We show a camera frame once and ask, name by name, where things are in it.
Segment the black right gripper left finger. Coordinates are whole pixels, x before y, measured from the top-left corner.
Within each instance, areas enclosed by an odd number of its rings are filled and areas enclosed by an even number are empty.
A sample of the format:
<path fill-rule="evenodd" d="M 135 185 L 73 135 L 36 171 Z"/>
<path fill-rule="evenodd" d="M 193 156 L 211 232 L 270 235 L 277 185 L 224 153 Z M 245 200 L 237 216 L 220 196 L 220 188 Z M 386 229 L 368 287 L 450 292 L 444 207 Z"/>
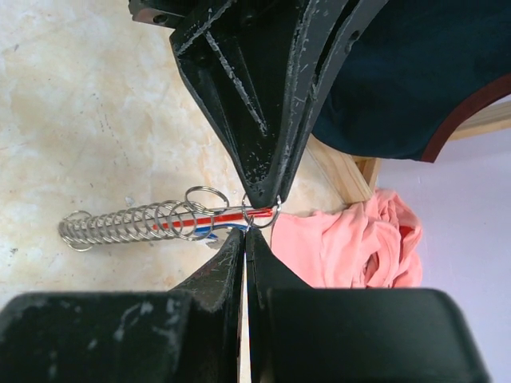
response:
<path fill-rule="evenodd" d="M 1 312 L 4 382 L 237 382 L 244 234 L 163 292 L 21 294 Z"/>

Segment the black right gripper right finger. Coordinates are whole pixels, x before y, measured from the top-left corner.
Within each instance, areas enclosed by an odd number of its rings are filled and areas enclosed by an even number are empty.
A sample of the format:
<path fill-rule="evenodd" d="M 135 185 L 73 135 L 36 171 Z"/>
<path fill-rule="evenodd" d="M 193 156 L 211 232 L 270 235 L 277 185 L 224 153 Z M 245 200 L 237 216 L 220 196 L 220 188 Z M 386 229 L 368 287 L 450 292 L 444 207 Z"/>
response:
<path fill-rule="evenodd" d="M 254 382 L 488 382 L 464 315 L 440 290 L 319 289 L 245 237 Z"/>

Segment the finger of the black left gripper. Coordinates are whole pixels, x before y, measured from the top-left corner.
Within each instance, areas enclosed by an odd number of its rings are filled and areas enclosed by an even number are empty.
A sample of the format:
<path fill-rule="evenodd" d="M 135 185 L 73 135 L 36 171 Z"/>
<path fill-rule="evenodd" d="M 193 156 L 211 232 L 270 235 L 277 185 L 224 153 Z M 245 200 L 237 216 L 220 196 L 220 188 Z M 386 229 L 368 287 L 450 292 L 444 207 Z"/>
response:
<path fill-rule="evenodd" d="M 277 145 L 277 196 L 286 199 L 307 139 L 352 45 L 385 1 L 304 1 L 291 39 Z"/>

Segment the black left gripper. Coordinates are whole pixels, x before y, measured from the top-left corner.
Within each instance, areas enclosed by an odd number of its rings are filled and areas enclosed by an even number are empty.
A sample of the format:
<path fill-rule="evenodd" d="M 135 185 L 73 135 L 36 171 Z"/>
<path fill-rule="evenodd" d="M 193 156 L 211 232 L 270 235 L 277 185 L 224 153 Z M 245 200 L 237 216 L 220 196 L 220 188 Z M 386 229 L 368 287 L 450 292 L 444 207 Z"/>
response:
<path fill-rule="evenodd" d="M 283 122 L 297 1 L 131 0 L 132 20 L 176 28 L 180 75 L 228 151 L 254 207 L 281 199 Z"/>

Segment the blue key tag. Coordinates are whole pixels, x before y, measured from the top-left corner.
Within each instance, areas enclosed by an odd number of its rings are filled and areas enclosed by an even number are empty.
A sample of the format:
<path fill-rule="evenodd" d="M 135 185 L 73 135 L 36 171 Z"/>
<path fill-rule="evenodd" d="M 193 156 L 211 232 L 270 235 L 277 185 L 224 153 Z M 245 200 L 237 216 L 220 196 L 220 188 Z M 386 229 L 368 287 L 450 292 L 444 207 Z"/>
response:
<path fill-rule="evenodd" d="M 222 223 L 213 227 L 199 227 L 193 232 L 193 237 L 196 240 L 205 240 L 206 245 L 211 248 L 220 248 L 232 230 L 246 231 L 247 228 L 243 224 Z"/>

